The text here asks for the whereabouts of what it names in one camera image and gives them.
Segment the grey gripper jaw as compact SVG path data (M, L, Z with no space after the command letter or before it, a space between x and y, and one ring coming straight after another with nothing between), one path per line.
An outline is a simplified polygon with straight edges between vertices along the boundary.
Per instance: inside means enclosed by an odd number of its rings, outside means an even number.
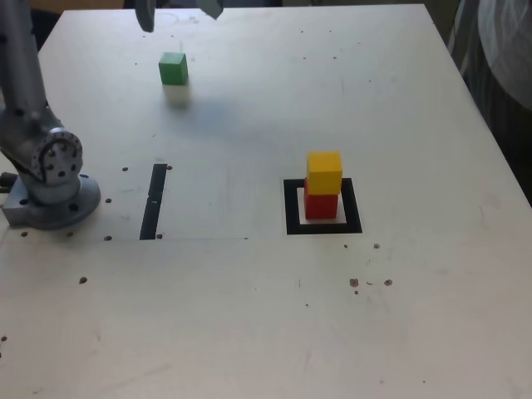
M218 19L224 11L222 0L198 0L198 8L213 19Z
M143 32L155 29L155 0L135 0L135 15Z

